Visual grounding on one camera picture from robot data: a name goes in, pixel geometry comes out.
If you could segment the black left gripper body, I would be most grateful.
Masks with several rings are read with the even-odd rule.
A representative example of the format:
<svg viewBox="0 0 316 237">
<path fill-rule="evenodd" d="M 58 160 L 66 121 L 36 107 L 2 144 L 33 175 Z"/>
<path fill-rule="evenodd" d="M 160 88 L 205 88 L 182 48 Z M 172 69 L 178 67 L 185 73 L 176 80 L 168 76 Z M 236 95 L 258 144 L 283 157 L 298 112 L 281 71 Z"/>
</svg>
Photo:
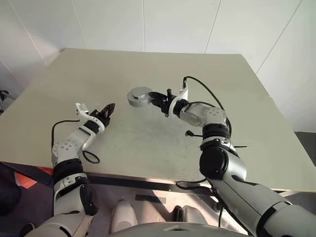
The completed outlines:
<svg viewBox="0 0 316 237">
<path fill-rule="evenodd" d="M 99 119 L 104 127 L 107 127 L 110 123 L 110 115 L 108 110 L 103 109 L 102 111 L 97 111 L 96 109 L 90 113 L 90 116 Z"/>
</svg>

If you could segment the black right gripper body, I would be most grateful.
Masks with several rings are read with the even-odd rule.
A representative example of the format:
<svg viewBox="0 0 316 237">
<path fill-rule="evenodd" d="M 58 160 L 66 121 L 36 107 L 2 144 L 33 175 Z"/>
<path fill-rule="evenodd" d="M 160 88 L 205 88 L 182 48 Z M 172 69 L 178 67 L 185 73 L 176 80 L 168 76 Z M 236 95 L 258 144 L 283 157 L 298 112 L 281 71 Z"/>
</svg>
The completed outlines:
<svg viewBox="0 0 316 237">
<path fill-rule="evenodd" d="M 161 94 L 160 96 L 160 109 L 164 113 L 166 117 L 169 116 L 169 108 L 171 102 L 174 100 L 174 95 L 172 94 L 172 90 L 170 88 L 167 89 L 165 94 Z"/>
</svg>

